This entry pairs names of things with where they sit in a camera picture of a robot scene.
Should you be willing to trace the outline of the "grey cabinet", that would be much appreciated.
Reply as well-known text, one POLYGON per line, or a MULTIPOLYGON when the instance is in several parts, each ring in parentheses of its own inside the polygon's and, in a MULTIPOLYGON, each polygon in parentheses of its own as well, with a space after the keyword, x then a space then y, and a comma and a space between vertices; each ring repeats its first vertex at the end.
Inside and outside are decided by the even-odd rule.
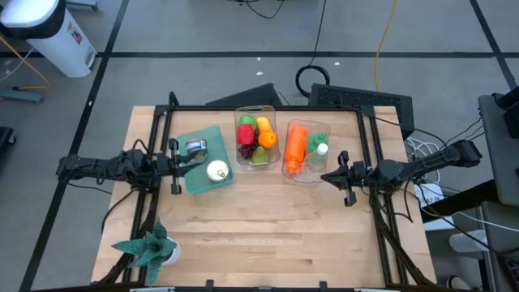
POLYGON ((519 139, 508 133, 505 111, 495 103, 494 97, 480 96, 478 107, 499 200, 519 207, 519 139))

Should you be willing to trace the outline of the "toy orange fruit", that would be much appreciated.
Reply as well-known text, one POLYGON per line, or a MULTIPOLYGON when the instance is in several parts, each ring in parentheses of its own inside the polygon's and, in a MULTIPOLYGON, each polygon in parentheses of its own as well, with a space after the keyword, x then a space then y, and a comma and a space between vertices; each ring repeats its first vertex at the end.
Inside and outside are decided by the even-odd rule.
POLYGON ((261 131, 258 136, 258 144, 265 149, 273 148, 277 143, 277 134, 275 131, 261 131))

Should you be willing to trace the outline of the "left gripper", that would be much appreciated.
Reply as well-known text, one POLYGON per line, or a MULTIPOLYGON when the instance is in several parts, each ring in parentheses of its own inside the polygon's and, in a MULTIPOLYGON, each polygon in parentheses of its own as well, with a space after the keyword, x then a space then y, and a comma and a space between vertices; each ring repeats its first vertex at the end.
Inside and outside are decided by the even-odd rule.
POLYGON ((157 157, 157 174, 160 177, 171 176, 173 181, 171 183, 171 193, 173 195, 180 195, 182 187, 179 183, 179 178, 184 177, 188 172, 199 166, 199 161, 196 157, 191 155, 178 155, 178 141, 175 138, 168 140, 168 148, 171 151, 171 156, 167 157, 161 154, 157 157))

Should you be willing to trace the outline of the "teal translucent plastic tray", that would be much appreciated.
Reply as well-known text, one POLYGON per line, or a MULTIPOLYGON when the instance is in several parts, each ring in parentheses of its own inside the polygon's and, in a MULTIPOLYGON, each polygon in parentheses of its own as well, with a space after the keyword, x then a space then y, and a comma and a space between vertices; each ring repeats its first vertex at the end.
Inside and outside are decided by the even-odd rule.
POLYGON ((184 176, 186 189, 191 194, 200 194, 206 191, 216 189, 218 187, 223 187, 231 184, 234 179, 233 171, 225 149, 225 143, 221 134, 220 127, 211 126, 201 129, 199 131, 193 131, 185 135, 179 135, 177 141, 179 146, 178 153, 180 155, 187 155, 185 143, 188 140, 193 139, 203 139, 207 141, 208 156, 207 159, 204 162, 202 162, 201 165, 194 168, 184 176), (207 165, 211 161, 215 160, 224 161, 227 163, 229 167, 229 176, 225 181, 213 182, 207 176, 207 165))

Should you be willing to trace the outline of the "teal artificial plant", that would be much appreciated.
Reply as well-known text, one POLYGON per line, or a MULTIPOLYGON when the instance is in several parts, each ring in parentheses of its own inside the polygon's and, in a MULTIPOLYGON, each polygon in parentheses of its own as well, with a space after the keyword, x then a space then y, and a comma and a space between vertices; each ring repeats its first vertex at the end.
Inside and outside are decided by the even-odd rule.
POLYGON ((153 286, 161 271, 161 266, 177 249, 178 244, 168 238, 166 228, 158 221, 152 233, 146 231, 143 238, 121 241, 112 248, 125 254, 135 256, 128 264, 130 268, 147 268, 147 283, 153 286))

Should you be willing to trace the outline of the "white label sheet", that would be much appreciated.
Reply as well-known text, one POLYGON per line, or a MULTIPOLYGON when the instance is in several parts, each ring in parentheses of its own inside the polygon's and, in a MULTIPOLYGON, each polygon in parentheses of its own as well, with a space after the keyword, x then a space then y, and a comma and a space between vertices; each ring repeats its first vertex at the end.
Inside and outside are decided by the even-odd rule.
POLYGON ((415 195, 420 201, 420 207, 425 208, 429 204, 444 199, 444 194, 439 186, 434 183, 415 184, 415 195))

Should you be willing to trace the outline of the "white trash bin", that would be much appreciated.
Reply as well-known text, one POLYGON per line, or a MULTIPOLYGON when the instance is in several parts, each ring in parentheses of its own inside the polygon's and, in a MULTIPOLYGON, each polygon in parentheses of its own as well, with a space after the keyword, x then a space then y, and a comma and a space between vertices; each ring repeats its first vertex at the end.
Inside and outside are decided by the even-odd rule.
POLYGON ((69 78, 91 73, 97 51, 66 8, 66 0, 6 0, 0 24, 69 78))

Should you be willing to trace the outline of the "silver lid tin can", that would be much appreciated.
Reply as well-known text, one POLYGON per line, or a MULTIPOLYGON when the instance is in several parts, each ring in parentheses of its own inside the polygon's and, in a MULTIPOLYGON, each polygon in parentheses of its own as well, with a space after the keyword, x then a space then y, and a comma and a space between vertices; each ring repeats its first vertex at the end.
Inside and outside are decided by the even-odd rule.
POLYGON ((207 141, 203 139, 188 140, 185 143, 186 152, 190 158, 190 162, 202 163, 207 159, 208 146, 207 141))

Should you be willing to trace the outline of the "black beam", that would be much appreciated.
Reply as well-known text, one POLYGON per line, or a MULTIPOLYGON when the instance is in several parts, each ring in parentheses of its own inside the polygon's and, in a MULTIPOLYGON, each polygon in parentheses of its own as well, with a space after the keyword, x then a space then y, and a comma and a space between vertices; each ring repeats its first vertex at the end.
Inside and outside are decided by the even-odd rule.
POLYGON ((449 217, 454 213, 476 208, 486 201, 499 203, 494 179, 427 205, 421 211, 422 222, 434 221, 437 219, 436 215, 449 217))

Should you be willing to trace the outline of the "clear plastic bin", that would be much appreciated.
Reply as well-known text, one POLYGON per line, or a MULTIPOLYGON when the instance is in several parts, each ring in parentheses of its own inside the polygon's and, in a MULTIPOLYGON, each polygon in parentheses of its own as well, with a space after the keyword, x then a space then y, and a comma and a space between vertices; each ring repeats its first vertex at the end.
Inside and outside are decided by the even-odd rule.
POLYGON ((330 127, 323 122, 292 119, 287 126, 282 174, 286 183, 314 186, 323 180, 330 127))
MULTIPOLYGON (((277 129, 275 109, 272 106, 270 106, 270 105, 256 105, 256 106, 240 107, 240 108, 236 109, 235 112, 234 112, 234 121, 235 121, 236 159, 237 159, 239 165, 244 170, 266 170, 266 169, 274 168, 276 163, 281 158, 281 152, 280 152, 280 148, 279 148, 280 135, 278 134, 278 129, 277 129), (242 115, 244 115, 244 114, 251 115, 251 116, 253 116, 255 118, 266 117, 266 118, 268 118, 270 120, 270 123, 272 125, 272 131, 275 131, 276 134, 277 134, 277 143, 276 143, 276 145, 273 148, 266 149, 268 151, 268 154, 269 154, 269 157, 270 157, 270 162, 269 163, 253 164, 251 162, 251 159, 245 160, 245 159, 243 159, 240 156, 240 154, 238 152, 238 149, 242 145, 237 142, 237 128, 239 126, 238 125, 238 119, 242 115)), ((255 145, 255 149, 259 146, 259 144, 258 144, 258 136, 259 136, 259 134, 260 133, 258 132, 258 129, 256 128, 256 130, 255 130, 255 139, 254 139, 254 143, 253 143, 255 145)))

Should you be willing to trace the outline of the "person's foot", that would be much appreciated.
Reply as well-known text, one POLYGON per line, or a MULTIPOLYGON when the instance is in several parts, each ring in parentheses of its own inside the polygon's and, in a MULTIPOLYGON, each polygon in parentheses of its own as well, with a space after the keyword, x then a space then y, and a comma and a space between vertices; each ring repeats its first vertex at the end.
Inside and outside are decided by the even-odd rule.
POLYGON ((456 275, 452 275, 448 278, 446 281, 446 287, 449 289, 471 290, 469 284, 461 277, 456 275))

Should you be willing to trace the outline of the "light grey chair foot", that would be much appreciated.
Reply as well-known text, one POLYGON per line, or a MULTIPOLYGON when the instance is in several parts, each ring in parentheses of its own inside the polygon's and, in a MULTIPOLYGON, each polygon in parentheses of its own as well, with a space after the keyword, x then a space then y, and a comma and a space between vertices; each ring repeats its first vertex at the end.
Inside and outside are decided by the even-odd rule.
POLYGON ((448 243, 458 253, 488 251, 485 230, 472 230, 468 234, 453 234, 449 237, 448 243))

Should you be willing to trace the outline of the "bright green toy apple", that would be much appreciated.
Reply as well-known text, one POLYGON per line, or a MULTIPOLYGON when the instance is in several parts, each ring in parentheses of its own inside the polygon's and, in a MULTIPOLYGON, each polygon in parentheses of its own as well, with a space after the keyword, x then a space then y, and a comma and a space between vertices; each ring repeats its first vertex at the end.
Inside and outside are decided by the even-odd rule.
POLYGON ((249 124, 253 127, 254 130, 256 130, 257 128, 257 121, 256 121, 256 118, 251 116, 251 115, 247 115, 247 114, 244 114, 242 115, 239 119, 238 119, 238 125, 244 125, 244 124, 249 124))

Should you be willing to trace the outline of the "black flat panel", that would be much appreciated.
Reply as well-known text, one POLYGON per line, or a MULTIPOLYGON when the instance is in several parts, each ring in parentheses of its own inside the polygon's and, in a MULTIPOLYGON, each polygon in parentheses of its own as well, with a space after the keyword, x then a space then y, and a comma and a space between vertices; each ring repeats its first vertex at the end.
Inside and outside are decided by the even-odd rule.
POLYGON ((263 84, 242 92, 238 92, 227 97, 222 97, 214 101, 210 101, 207 105, 222 106, 253 106, 253 105, 270 105, 281 106, 282 102, 272 83, 263 84))

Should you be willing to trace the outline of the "orange plastic bottle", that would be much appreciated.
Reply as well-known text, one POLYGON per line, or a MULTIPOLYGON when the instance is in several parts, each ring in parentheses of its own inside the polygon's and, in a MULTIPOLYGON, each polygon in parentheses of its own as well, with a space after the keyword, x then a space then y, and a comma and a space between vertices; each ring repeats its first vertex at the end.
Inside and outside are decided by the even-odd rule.
POLYGON ((306 139, 307 129, 305 127, 293 127, 290 130, 285 150, 285 169, 288 175, 295 175, 302 170, 306 139))

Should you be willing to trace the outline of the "red toy bell pepper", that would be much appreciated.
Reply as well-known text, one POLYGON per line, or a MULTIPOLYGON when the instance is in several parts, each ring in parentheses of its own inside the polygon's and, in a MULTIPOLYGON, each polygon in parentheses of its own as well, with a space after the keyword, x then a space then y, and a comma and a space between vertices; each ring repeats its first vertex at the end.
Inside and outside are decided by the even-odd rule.
POLYGON ((237 128, 237 142, 241 145, 253 144, 255 129, 251 124, 241 124, 237 128))

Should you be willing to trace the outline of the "cream lid tin can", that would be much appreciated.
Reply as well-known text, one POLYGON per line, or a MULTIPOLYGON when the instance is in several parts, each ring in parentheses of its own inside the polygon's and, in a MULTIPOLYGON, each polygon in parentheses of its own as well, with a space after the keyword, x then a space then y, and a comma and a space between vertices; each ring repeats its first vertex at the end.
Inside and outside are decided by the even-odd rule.
POLYGON ((229 176, 229 167, 226 162, 221 160, 211 161, 207 165, 206 173, 208 178, 214 183, 225 181, 229 176))

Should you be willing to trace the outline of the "green plastic bottle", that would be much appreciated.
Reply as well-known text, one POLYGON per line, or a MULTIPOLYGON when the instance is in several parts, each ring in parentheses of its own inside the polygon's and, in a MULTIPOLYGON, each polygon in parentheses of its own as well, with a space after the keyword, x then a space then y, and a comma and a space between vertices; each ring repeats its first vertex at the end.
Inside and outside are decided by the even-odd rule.
POLYGON ((328 154, 328 134, 319 132, 307 140, 306 156, 312 165, 323 165, 328 154))

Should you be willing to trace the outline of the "black mesh computer case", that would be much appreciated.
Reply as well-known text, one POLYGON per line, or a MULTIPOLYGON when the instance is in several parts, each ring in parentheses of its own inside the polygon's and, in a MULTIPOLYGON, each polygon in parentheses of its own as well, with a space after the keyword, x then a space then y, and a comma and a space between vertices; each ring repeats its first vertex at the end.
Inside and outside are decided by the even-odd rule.
POLYGON ((398 122, 402 125, 403 139, 407 139, 415 130, 413 102, 409 96, 313 84, 309 105, 393 106, 397 111, 398 122))

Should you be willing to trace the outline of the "olive green toy pear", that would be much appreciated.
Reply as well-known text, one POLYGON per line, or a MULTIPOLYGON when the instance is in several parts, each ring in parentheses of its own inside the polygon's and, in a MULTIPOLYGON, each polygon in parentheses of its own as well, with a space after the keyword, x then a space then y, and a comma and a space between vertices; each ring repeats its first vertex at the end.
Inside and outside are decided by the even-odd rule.
POLYGON ((252 153, 251 162, 253 164, 265 164, 270 162, 268 151, 263 146, 258 146, 252 153))

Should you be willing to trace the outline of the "black device on cabinet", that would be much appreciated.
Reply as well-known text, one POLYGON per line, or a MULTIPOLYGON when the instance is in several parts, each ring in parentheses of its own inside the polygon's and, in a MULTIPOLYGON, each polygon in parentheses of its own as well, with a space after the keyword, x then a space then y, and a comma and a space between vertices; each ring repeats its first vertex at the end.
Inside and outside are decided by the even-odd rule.
POLYGON ((504 121, 508 133, 519 139, 519 85, 506 94, 493 93, 495 103, 504 110, 504 121))

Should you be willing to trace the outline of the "clear white-capped water bottle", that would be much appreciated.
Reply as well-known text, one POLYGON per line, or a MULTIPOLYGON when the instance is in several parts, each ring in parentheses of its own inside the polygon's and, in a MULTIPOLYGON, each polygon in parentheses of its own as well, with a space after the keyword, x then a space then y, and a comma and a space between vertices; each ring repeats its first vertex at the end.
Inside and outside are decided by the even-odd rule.
POLYGON ((302 179, 305 183, 318 183, 320 176, 326 172, 328 159, 328 145, 319 144, 315 151, 305 156, 303 161, 304 170, 302 179))

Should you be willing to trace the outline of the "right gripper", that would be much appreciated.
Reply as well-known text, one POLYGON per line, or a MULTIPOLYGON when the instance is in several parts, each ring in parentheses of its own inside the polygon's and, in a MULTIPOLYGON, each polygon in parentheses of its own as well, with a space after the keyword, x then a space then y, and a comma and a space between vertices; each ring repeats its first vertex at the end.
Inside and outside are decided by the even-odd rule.
POLYGON ((349 160, 348 152, 342 151, 339 155, 339 168, 321 175, 326 183, 345 191, 346 207, 352 207, 357 202, 353 187, 368 187, 374 178, 374 168, 366 166, 363 161, 355 161, 352 166, 348 166, 349 160))

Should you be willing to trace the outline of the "black aluminium table frame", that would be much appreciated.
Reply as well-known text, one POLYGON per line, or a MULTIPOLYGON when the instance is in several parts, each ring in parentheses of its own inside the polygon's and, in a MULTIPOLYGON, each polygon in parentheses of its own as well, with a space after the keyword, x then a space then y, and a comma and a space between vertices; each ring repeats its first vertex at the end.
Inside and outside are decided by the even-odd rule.
MULTIPOLYGON (((288 184, 282 159, 273 169, 244 170, 236 160, 234 109, 175 109, 170 136, 218 125, 234 172, 230 185, 192 195, 182 185, 171 195, 171 178, 164 178, 157 216, 169 236, 181 246, 179 260, 161 270, 157 286, 383 287, 375 223, 367 196, 345 207, 345 193, 328 183, 316 187, 288 184)), ((356 113, 348 111, 276 110, 280 150, 288 122, 296 119, 329 125, 327 171, 337 168, 337 156, 347 150, 350 162, 363 160, 356 113)), ((120 259, 112 244, 129 239, 138 196, 125 200, 109 216, 96 263, 88 280, 99 281, 120 259)), ((433 282, 429 246, 416 199, 409 198, 413 223, 398 217, 401 245, 422 273, 433 282)))

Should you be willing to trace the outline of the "grey power strip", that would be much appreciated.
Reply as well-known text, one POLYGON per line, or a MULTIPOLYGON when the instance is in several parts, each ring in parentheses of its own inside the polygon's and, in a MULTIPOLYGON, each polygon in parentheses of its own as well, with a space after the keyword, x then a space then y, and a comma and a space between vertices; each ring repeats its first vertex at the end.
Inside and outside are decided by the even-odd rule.
POLYGON ((34 92, 24 92, 18 90, 0 90, 0 98, 13 101, 26 101, 35 104, 43 102, 43 97, 34 92))

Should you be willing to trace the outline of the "black floor equipment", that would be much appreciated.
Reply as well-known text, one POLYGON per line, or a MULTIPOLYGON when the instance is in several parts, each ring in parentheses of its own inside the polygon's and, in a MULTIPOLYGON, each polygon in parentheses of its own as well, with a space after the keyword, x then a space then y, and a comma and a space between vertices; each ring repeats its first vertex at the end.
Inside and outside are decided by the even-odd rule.
POLYGON ((0 158, 7 149, 16 143, 14 129, 11 127, 0 127, 0 158))

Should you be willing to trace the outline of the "white plant pot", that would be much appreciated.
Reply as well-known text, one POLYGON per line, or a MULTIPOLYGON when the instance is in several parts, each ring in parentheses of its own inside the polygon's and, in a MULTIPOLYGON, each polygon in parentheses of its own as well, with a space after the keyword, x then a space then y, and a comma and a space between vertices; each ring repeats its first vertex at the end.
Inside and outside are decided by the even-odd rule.
POLYGON ((174 247, 171 255, 169 256, 169 258, 162 263, 162 266, 174 264, 175 262, 177 262, 179 260, 180 255, 181 255, 180 243, 178 241, 176 241, 175 239, 172 239, 171 237, 168 237, 167 239, 170 242, 174 243, 175 247, 174 247))

